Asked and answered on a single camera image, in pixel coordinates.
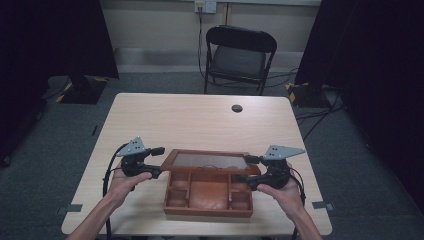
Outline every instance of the tray compartment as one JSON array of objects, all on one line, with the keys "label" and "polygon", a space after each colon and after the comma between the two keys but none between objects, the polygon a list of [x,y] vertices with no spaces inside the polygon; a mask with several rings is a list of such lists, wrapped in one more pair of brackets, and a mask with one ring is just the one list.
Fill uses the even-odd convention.
[{"label": "tray compartment", "polygon": [[187,195],[187,190],[169,190],[167,193],[166,206],[179,208],[187,207]]},{"label": "tray compartment", "polygon": [[249,186],[240,182],[237,175],[231,175],[231,191],[250,191]]},{"label": "tray compartment", "polygon": [[228,175],[192,174],[189,208],[228,209]]},{"label": "tray compartment", "polygon": [[170,187],[188,188],[190,183],[190,174],[184,172],[174,172],[170,177]]},{"label": "tray compartment", "polygon": [[233,210],[251,210],[251,195],[248,192],[232,192],[230,206]]}]

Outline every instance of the chair seat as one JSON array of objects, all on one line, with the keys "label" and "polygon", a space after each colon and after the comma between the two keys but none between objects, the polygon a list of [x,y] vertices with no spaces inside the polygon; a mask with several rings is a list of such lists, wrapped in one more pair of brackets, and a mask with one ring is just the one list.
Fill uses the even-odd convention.
[{"label": "chair seat", "polygon": [[223,74],[249,79],[262,79],[266,54],[218,46],[210,65],[211,74]]}]

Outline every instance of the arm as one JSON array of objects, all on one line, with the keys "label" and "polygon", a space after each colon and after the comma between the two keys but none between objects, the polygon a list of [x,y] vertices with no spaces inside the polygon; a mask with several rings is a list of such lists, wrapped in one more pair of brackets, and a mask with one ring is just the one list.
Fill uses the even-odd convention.
[{"label": "arm", "polygon": [[126,177],[121,169],[115,170],[108,193],[67,239],[95,239],[110,215],[124,203],[131,188],[151,177],[150,173]]},{"label": "arm", "polygon": [[282,189],[274,189],[268,185],[260,184],[258,185],[258,190],[277,200],[287,217],[293,221],[302,239],[322,239],[315,223],[303,207],[299,188],[293,179],[290,178],[289,182]]}]

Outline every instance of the chair backrest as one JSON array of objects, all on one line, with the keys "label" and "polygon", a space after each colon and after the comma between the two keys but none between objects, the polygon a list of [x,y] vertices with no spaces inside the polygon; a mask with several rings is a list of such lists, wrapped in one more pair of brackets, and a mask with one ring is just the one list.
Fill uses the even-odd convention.
[{"label": "chair backrest", "polygon": [[268,33],[229,25],[218,25],[209,29],[206,42],[208,48],[212,43],[266,53],[274,53],[277,50],[277,42]]}]

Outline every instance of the white wall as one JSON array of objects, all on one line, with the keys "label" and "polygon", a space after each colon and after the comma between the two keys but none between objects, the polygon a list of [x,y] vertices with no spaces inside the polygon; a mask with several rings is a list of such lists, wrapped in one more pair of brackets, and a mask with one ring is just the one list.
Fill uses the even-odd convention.
[{"label": "white wall", "polygon": [[[216,14],[203,15],[203,37],[224,23],[226,6],[218,3]],[[199,17],[193,2],[108,0],[102,7],[114,48],[197,49]],[[231,3],[229,10],[229,24],[270,33],[278,51],[302,52],[318,7]]]}]

